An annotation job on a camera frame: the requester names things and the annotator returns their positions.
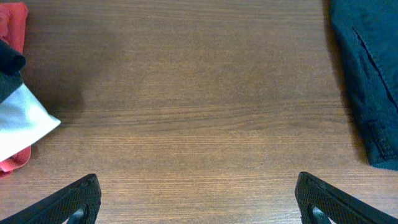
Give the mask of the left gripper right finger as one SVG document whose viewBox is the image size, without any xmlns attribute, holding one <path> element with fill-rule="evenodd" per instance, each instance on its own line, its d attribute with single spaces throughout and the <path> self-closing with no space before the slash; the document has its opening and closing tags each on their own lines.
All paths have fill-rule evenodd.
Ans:
<svg viewBox="0 0 398 224">
<path fill-rule="evenodd" d="M 295 198 L 304 224 L 397 224 L 394 218 L 308 172 L 298 175 Z"/>
</svg>

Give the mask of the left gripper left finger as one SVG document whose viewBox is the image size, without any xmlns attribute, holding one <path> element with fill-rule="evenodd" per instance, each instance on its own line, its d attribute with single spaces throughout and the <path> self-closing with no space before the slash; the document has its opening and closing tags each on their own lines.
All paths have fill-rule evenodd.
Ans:
<svg viewBox="0 0 398 224">
<path fill-rule="evenodd" d="M 88 174 L 41 201 L 1 220 L 1 224 L 95 224 L 101 206 L 96 174 Z"/>
</svg>

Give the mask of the navy blue shorts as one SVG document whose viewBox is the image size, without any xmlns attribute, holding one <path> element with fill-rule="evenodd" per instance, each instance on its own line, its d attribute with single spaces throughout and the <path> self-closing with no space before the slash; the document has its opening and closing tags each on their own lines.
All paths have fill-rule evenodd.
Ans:
<svg viewBox="0 0 398 224">
<path fill-rule="evenodd" d="M 369 164 L 397 170 L 397 1 L 332 0 L 329 15 Z"/>
</svg>

